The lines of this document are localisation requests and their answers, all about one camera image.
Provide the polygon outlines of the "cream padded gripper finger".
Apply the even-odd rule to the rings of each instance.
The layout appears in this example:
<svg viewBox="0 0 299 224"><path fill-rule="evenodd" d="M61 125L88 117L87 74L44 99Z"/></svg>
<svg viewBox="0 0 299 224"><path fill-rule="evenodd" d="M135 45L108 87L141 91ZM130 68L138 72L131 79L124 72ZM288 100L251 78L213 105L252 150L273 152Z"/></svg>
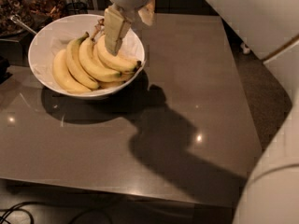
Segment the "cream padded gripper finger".
<svg viewBox="0 0 299 224"><path fill-rule="evenodd" d="M154 21L155 14L155 0L149 0L149 2L138 10L138 15L143 23L151 26Z"/></svg>
<svg viewBox="0 0 299 224"><path fill-rule="evenodd" d="M105 45L108 52L116 56L121 49L122 40L125 38L132 21L125 17L114 6L105 9L104 12L104 32Z"/></svg>

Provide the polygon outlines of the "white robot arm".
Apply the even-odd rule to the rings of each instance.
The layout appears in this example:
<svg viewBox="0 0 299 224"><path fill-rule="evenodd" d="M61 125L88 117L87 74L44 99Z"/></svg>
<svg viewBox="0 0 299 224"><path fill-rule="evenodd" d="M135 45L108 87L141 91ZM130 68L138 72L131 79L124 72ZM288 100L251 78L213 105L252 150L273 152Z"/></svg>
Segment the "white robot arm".
<svg viewBox="0 0 299 224"><path fill-rule="evenodd" d="M197 224L299 224L299 0L155 1L148 75L115 103L121 191L208 206Z"/></svg>

